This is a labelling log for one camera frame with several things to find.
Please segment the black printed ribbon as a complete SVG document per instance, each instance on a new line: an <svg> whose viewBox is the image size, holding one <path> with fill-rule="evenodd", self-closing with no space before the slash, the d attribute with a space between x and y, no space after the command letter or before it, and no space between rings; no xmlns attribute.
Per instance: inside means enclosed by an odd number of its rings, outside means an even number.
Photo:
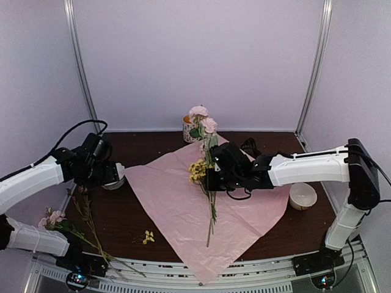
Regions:
<svg viewBox="0 0 391 293"><path fill-rule="evenodd" d="M246 139L241 144L240 149L253 158L261 155L260 150L257 148L256 141L252 137Z"/></svg>

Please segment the fake flower bunch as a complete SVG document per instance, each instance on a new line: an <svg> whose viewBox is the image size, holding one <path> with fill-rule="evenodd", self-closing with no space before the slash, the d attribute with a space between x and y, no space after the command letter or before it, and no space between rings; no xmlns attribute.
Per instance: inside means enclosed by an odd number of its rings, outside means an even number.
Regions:
<svg viewBox="0 0 391 293"><path fill-rule="evenodd" d="M116 258L104 251L98 237L95 222L93 220L92 201L89 197L89 191L85 187L81 187L81 198L84 200L83 204L79 202L74 189L67 188L66 193L68 199L73 203L73 206L80 215L81 220L87 225L90 232L92 233L94 240L89 240L86 234L67 217L64 211L47 208L46 216L41 219L40 225L42 228L48 231L60 232L67 238L70 246L65 254L65 257L70 257L71 260L76 260L80 258L82 254L101 256L108 264L108 269L114 270L118 276L123 277L123 274L121 273L120 269L116 269L112 265L113 262L118 262L130 271L145 278L145 273L135 269L125 261L121 261L119 258Z"/></svg>

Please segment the pink rose stem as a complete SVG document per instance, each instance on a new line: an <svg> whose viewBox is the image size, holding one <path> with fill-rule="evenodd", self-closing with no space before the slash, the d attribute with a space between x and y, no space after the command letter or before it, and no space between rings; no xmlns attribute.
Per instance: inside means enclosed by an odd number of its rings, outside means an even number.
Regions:
<svg viewBox="0 0 391 293"><path fill-rule="evenodd" d="M210 222L208 228L208 237L206 246L210 245L211 235L214 234L214 225L216 224L216 192L208 191L205 188L205 173L209 168L214 169L214 162L211 155L211 148L218 145L217 138L217 123L209 116L208 109L203 106L194 106L190 109L189 115L191 121L198 125L199 134L201 136L200 151L203 159L193 162L189 166L189 181L200 186L202 192L208 199L208 207L210 213Z"/></svg>

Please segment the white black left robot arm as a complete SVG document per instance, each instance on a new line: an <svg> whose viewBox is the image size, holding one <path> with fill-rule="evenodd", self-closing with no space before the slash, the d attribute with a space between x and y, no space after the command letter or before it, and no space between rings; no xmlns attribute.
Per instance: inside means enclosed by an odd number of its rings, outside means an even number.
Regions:
<svg viewBox="0 0 391 293"><path fill-rule="evenodd" d="M90 133L81 146L72 150L55 148L47 158L27 169L1 180L1 249L38 251L63 256L75 271L88 265L87 256L70 248L60 232L48 231L18 222L6 215L19 202L48 187L73 181L86 189L119 188L124 180L124 166L110 161L112 145L101 136Z"/></svg>

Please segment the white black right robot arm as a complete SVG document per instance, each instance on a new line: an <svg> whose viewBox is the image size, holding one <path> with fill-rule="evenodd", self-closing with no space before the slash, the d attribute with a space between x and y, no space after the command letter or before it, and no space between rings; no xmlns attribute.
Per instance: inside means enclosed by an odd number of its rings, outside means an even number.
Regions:
<svg viewBox="0 0 391 293"><path fill-rule="evenodd" d="M379 167L358 139L337 148L304 154L259 155L250 160L233 142L210 149L213 168L206 171L207 191L229 194L238 188L273 189L296 183L336 181L349 184L349 194L324 238L324 247L313 256L317 269L328 268L336 259L364 215L381 199Z"/></svg>

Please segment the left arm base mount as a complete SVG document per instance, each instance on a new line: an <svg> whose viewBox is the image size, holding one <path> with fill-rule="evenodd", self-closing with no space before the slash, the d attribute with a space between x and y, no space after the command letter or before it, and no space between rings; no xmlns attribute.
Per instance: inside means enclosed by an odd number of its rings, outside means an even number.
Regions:
<svg viewBox="0 0 391 293"><path fill-rule="evenodd" d="M101 256L82 254L76 260L70 257L55 257L56 266L69 270L65 277L65 284L72 291L81 291L88 287L92 280L104 277L108 264Z"/></svg>

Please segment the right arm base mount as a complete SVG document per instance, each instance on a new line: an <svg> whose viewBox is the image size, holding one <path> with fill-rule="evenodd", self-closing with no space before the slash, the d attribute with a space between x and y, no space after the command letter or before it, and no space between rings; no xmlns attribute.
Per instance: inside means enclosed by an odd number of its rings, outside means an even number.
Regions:
<svg viewBox="0 0 391 293"><path fill-rule="evenodd" d="M295 256L292 263L297 277L310 276L314 287L327 290L337 282L335 269L344 265L345 260L342 256L323 255L316 252Z"/></svg>

